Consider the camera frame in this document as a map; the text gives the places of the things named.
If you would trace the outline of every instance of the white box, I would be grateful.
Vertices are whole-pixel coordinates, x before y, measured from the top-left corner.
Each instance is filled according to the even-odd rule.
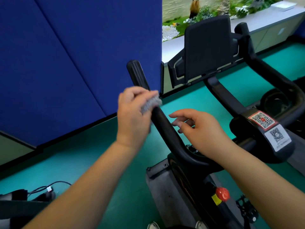
[[[295,6],[296,6],[296,3],[293,3],[293,2],[279,1],[277,3],[272,4],[270,6],[270,8],[284,12],[286,10],[290,10],[290,9],[294,8]]]

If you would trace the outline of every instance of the cable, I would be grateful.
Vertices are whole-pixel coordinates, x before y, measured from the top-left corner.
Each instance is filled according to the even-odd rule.
[[[56,181],[56,182],[51,183],[51,184],[48,185],[48,186],[41,186],[41,187],[38,187],[38,188],[36,188],[35,190],[29,192],[28,195],[30,196],[31,194],[35,194],[35,193],[41,192],[41,191],[47,189],[48,187],[50,187],[51,185],[54,185],[55,183],[59,183],[59,182],[68,184],[69,186],[72,185],[72,184],[70,184],[69,182],[65,182],[65,181]]]

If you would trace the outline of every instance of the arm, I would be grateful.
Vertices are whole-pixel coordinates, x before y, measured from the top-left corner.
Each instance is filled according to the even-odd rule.
[[[128,88],[120,94],[116,141],[25,229],[90,229],[98,226],[120,177],[149,132],[151,110],[142,115],[141,107],[156,95],[158,92],[140,87]]]
[[[183,109],[170,117],[198,151],[230,173],[271,228],[305,228],[305,194],[232,142],[212,115]]]

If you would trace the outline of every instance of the white shoe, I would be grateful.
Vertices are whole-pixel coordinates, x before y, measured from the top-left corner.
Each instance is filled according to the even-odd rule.
[[[196,229],[208,229],[207,226],[202,221],[198,221],[195,226]]]
[[[152,223],[148,224],[147,229],[160,229],[160,227],[158,226],[158,224],[156,222],[152,222]]]

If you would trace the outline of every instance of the yellow label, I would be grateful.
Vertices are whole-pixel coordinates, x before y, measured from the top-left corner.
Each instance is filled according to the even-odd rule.
[[[222,202],[222,201],[217,197],[216,194],[214,194],[214,195],[212,196],[212,199],[214,200],[216,206],[218,206],[218,205],[221,204],[221,202]]]

